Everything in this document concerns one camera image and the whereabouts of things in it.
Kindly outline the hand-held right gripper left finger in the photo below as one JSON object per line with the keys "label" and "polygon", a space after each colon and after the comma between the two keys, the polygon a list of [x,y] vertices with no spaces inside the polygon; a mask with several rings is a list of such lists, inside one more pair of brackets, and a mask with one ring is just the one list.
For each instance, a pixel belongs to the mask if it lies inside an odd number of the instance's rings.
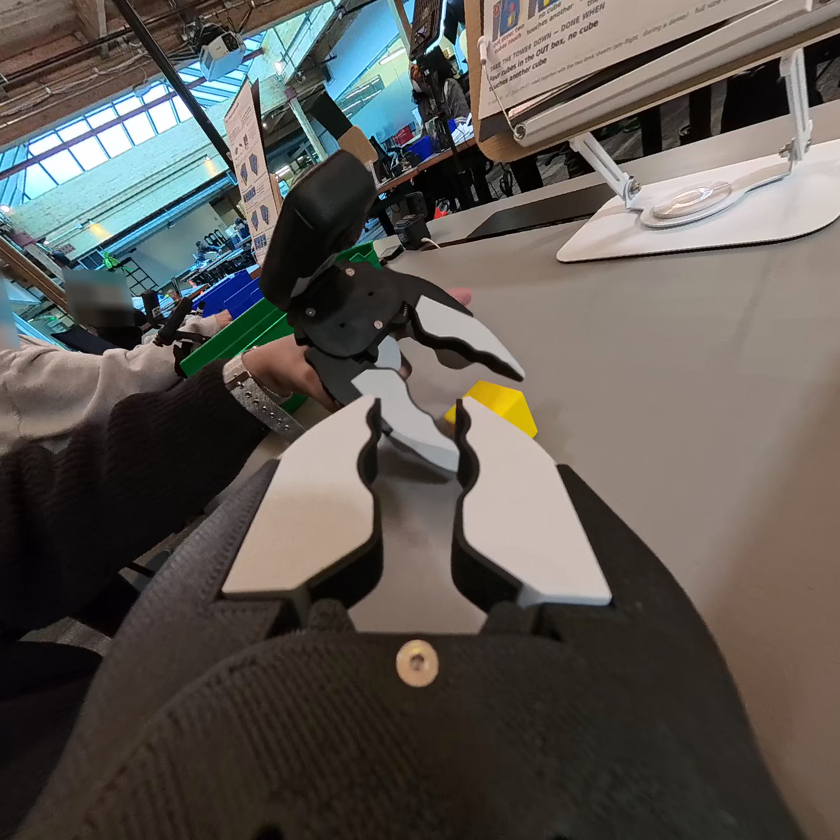
{"label": "hand-held right gripper left finger", "polygon": [[383,573],[381,504],[373,484],[380,401],[362,396],[291,444],[222,586],[227,600],[288,601],[299,617],[333,599],[351,608]]}

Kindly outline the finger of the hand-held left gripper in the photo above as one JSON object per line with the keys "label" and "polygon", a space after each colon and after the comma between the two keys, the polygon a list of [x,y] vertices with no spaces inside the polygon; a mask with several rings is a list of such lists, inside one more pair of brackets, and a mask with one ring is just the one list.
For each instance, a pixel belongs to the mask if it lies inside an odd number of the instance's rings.
{"label": "finger of the hand-held left gripper", "polygon": [[468,311],[421,296],[411,317],[413,337],[435,352],[457,355],[467,364],[482,364],[515,382],[525,372],[496,334]]}
{"label": "finger of the hand-held left gripper", "polygon": [[392,441],[428,464],[454,474],[459,450],[436,425],[431,415],[413,401],[406,381],[398,370],[370,368],[350,383],[363,396],[380,400],[381,420],[390,428]]}

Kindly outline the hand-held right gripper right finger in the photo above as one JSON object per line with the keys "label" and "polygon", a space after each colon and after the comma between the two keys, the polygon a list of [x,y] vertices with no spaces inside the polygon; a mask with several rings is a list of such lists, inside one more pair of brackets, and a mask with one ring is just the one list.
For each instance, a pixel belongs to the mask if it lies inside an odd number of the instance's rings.
{"label": "hand-held right gripper right finger", "polygon": [[553,458],[473,397],[458,401],[450,571],[469,603],[609,606],[613,594]]}

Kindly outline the yellow cube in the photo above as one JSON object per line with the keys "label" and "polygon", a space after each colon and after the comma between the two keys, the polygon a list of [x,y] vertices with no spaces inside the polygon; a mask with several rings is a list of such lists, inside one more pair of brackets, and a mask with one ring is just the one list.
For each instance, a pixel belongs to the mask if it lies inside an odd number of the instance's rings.
{"label": "yellow cube", "polygon": [[501,419],[516,427],[530,438],[536,438],[538,428],[525,395],[504,385],[478,381],[473,384],[460,398],[459,402],[472,418],[476,412],[476,405],[485,407],[484,413],[494,413]]}

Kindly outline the green plastic bin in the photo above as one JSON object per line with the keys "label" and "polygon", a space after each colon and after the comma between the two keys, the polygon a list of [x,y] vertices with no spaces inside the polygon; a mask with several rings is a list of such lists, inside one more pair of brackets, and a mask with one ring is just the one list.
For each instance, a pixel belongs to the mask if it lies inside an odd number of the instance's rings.
{"label": "green plastic bin", "polygon": [[[345,250],[339,255],[339,261],[342,260],[367,262],[375,268],[382,267],[373,242]],[[293,332],[287,314],[267,299],[261,298],[222,331],[187,355],[181,362],[182,371],[186,377],[192,376],[213,361],[230,360],[253,347],[293,335]],[[294,413],[306,400],[306,396],[295,394],[283,404],[283,408]]]}

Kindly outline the person's left forearm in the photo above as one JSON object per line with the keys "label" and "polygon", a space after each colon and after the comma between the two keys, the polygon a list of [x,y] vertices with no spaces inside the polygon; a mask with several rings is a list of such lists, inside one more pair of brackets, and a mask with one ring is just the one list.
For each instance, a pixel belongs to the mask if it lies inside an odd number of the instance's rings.
{"label": "person's left forearm", "polygon": [[78,615],[121,570],[180,531],[237,476],[268,433],[208,364],[167,392],[130,396],[58,452],[2,457],[2,639]]}

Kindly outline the person's left hand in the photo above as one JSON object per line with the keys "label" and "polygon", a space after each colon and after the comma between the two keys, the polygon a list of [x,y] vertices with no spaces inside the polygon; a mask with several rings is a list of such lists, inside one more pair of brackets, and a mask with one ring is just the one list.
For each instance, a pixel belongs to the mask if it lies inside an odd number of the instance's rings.
{"label": "person's left hand", "polygon": [[339,410],[338,404],[324,389],[318,373],[305,358],[305,348],[293,335],[255,346],[242,355],[250,376],[268,391],[279,396],[302,394],[327,411]]}

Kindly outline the black electronic device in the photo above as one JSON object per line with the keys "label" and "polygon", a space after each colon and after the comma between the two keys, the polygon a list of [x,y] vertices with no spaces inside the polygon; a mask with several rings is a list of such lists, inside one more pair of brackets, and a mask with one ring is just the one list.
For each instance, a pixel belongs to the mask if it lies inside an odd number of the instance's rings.
{"label": "black electronic device", "polygon": [[431,238],[427,227],[427,205],[422,192],[410,192],[399,206],[400,217],[393,227],[405,250],[421,250],[429,246]]}

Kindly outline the wooden table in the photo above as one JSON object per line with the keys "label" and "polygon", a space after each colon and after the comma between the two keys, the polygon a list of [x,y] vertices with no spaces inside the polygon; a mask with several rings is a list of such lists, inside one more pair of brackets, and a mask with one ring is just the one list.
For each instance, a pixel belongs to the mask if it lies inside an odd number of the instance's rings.
{"label": "wooden table", "polygon": [[480,204],[470,169],[478,142],[469,137],[452,150],[433,152],[426,159],[410,166],[377,186],[369,218],[382,221],[384,228],[404,215],[426,211],[430,222],[443,215],[452,215]]}

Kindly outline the silver wristwatch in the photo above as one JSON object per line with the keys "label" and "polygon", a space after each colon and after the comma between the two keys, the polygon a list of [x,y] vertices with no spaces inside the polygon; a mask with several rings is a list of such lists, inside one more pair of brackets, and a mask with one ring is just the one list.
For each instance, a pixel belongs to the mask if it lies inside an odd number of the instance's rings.
{"label": "silver wristwatch", "polygon": [[255,378],[246,368],[243,354],[224,363],[223,382],[237,404],[288,444],[305,434],[305,427],[287,410],[292,394],[272,391]]}

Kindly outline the white ceiling projector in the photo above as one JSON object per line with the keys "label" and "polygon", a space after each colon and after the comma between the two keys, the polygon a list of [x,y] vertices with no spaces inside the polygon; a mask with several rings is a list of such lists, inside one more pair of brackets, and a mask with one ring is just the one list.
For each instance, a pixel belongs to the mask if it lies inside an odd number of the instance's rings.
{"label": "white ceiling projector", "polygon": [[247,47],[238,32],[219,29],[202,33],[198,49],[199,66],[207,81],[215,81],[236,70],[245,60]]}

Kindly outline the black pillar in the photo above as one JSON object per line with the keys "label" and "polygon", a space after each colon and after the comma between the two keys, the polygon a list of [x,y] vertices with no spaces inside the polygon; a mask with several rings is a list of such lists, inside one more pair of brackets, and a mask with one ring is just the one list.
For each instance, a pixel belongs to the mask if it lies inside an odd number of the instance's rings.
{"label": "black pillar", "polygon": [[195,100],[191,89],[187,87],[169,57],[156,42],[144,21],[134,10],[130,1],[113,1],[113,3],[120,11],[127,25],[137,36],[142,47],[169,82],[176,95],[184,102],[201,131],[205,134],[216,152],[221,155],[227,169],[233,173],[235,169],[233,157],[226,140],[216,130],[212,120],[207,116],[200,103]]}

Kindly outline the white document stand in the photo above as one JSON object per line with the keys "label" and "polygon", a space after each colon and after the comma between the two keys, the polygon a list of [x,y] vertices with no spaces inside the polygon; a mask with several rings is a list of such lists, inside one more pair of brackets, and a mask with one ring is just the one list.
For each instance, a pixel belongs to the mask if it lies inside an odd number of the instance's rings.
{"label": "white document stand", "polygon": [[[516,117],[524,149],[567,139],[615,197],[558,251],[560,263],[661,256],[801,238],[838,220],[838,140],[814,143],[804,47],[838,34],[838,2],[771,2],[574,100]],[[776,154],[640,185],[590,127],[777,58],[791,138]]]}

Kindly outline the person's black clothing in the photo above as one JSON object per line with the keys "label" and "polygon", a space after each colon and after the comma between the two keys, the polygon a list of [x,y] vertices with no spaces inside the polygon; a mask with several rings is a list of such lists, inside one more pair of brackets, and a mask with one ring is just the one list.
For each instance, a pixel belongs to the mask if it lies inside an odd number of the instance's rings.
{"label": "person's black clothing", "polygon": [[2,636],[1,838],[18,834],[45,789],[111,642]]}

